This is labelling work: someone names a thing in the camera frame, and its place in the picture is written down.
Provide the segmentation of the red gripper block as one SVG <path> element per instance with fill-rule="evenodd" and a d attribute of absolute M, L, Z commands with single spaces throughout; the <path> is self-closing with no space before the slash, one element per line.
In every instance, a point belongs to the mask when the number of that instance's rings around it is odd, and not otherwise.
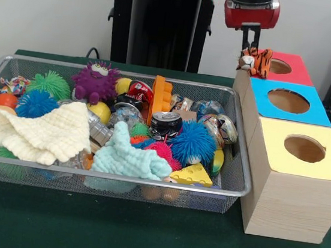
<path fill-rule="evenodd" d="M 242 33 L 242 48 L 249 47 L 249 31 L 254 24 L 254 39 L 251 47 L 258 48 L 261 29 L 272 29 L 277 24 L 280 15 L 279 0 L 272 0 L 266 5 L 238 4 L 233 0 L 225 0 L 225 25 L 228 28 L 240 29 Z"/>

